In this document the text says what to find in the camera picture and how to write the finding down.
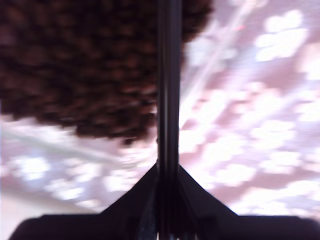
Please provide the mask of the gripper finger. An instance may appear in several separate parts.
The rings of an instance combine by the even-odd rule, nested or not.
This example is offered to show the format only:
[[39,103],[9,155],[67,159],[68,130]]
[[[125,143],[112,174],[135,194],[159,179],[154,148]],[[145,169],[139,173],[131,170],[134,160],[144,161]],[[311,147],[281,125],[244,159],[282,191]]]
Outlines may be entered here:
[[182,166],[178,180],[196,237],[199,240],[236,240],[232,224],[237,214],[202,188]]
[[156,240],[155,196],[157,166],[122,197],[99,214],[101,240]]

